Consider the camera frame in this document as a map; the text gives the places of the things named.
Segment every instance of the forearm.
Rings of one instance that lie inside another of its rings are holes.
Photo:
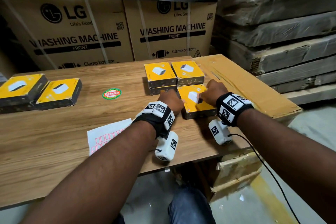
[[[111,223],[155,136],[148,122],[132,124],[72,171],[24,223]]]
[[[336,152],[254,109],[243,112],[237,124],[267,163],[321,216],[335,207]]]

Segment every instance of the patelsa sticker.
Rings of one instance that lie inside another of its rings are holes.
[[[117,88],[111,88],[103,93],[104,99],[116,99],[121,95],[121,90]]]

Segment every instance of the concrete floor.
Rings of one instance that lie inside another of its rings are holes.
[[[336,105],[333,104],[305,111],[298,115],[289,127],[336,151],[335,124]],[[325,224],[277,174],[275,176],[302,224]],[[266,181],[272,196],[283,204],[282,206],[291,216],[279,187],[265,168],[261,172],[261,177]],[[178,185],[170,172],[161,171],[139,177],[121,210],[125,222],[129,224],[169,223],[167,206],[177,189]],[[272,203],[261,200],[260,192],[252,185],[211,203],[211,209],[217,224],[281,223],[280,219],[275,219],[275,214],[270,212],[269,204]],[[22,205],[0,211],[0,224],[18,223],[27,207],[28,205]]]

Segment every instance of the white paper scrap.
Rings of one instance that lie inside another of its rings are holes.
[[[89,143],[89,156],[116,137],[132,123],[132,119],[121,120],[102,127],[98,127],[87,132],[87,142]]]

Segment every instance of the wooden table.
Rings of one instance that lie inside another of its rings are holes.
[[[213,58],[202,57],[196,61],[207,75],[206,83],[216,78],[207,64],[213,62]],[[218,58],[227,61],[223,56]],[[165,59],[169,62],[183,60],[191,58]],[[156,101],[158,96],[146,94],[144,64],[148,62],[45,71],[49,80],[81,78],[83,88],[75,106],[0,115],[0,207],[45,197],[89,156],[88,130],[134,118],[148,102]],[[114,100],[103,99],[103,92],[110,88],[121,89],[121,96]],[[249,147],[236,136],[232,144],[216,144],[208,129],[212,119],[214,117],[184,120],[181,115],[176,118],[172,130],[179,135],[179,143],[168,166]],[[238,128],[230,130],[241,133]],[[150,152],[141,173],[164,167],[165,163]]]

